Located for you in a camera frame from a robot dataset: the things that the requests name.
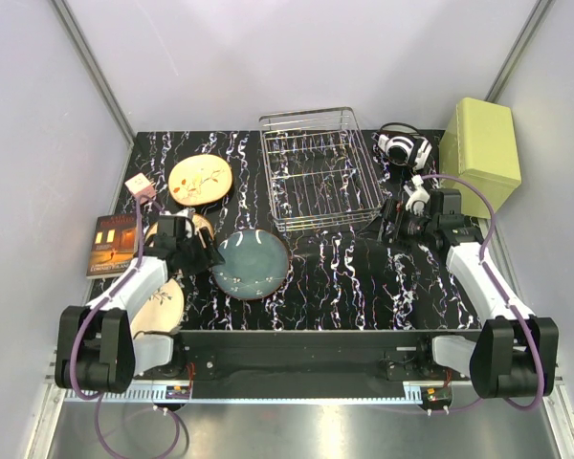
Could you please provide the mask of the beige leaf pattern plate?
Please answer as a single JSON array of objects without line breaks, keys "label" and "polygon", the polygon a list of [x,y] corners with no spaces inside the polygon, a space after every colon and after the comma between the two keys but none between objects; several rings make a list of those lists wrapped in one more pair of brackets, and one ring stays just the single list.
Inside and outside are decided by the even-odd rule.
[{"label": "beige leaf pattern plate", "polygon": [[[206,229],[210,234],[210,238],[211,239],[214,238],[213,226],[207,218],[205,218],[200,214],[194,213],[192,215],[192,221],[198,232],[200,232],[201,229]],[[154,235],[157,233],[157,230],[158,230],[158,223],[154,223],[153,225],[150,226],[149,230],[147,231],[144,237],[144,241],[146,244],[149,244],[150,246],[153,245],[153,238]]]}]

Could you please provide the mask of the blue glazed plate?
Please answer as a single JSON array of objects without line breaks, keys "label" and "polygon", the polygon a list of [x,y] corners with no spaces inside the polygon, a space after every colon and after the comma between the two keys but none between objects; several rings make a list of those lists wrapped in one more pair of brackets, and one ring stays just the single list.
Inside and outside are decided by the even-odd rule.
[{"label": "blue glazed plate", "polygon": [[212,268],[217,287],[240,300],[273,294],[285,281],[290,259],[281,240],[263,229],[243,229],[221,242],[224,263]]}]

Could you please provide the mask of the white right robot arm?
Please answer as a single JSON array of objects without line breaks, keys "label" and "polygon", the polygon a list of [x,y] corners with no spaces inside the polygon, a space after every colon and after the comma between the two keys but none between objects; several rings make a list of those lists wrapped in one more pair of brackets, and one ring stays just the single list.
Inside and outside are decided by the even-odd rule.
[{"label": "white right robot arm", "polygon": [[463,374],[481,399],[538,400],[552,393],[559,328],[537,317],[487,259],[479,228],[461,211],[454,189],[434,191],[416,214],[389,198],[362,230],[383,243],[400,239],[426,243],[460,283],[475,307],[482,329],[476,340],[439,335],[424,341],[415,355],[418,373],[436,379],[451,369]]}]

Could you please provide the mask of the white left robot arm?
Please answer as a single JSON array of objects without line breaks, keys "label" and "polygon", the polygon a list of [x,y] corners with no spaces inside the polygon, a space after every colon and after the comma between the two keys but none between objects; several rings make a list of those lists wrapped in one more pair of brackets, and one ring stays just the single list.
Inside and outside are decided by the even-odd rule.
[{"label": "white left robot arm", "polygon": [[55,383],[83,400],[99,393],[123,393],[134,377],[156,368],[169,379],[187,369],[188,356],[166,331],[131,333],[144,304],[174,275],[197,275],[224,262],[210,231],[185,215],[162,215],[151,245],[141,243],[136,258],[111,289],[84,306],[61,313],[55,352]]}]

